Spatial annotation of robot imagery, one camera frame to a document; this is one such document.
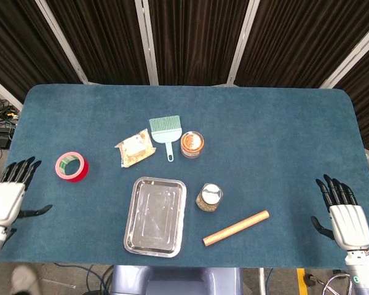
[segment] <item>orange jar lid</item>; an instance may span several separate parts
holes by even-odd
[[[182,135],[180,145],[186,152],[200,152],[204,148],[204,138],[198,132],[189,131]]]

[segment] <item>jar lid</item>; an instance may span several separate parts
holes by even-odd
[[[208,183],[202,188],[201,196],[205,203],[215,205],[222,198],[223,191],[216,184]]]
[[[186,132],[182,136],[180,143],[182,148],[188,152],[199,152],[204,148],[204,138],[195,131]]]

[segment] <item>green brush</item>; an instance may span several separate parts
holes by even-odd
[[[150,119],[152,137],[157,143],[165,143],[168,162],[173,162],[172,142],[182,135],[179,116]]]

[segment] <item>brush handle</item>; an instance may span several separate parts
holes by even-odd
[[[173,162],[172,144],[171,143],[165,143],[165,149],[167,150],[168,162]]]

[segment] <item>brush bristles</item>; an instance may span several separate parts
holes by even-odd
[[[152,132],[181,128],[179,116],[150,119],[149,123]]]

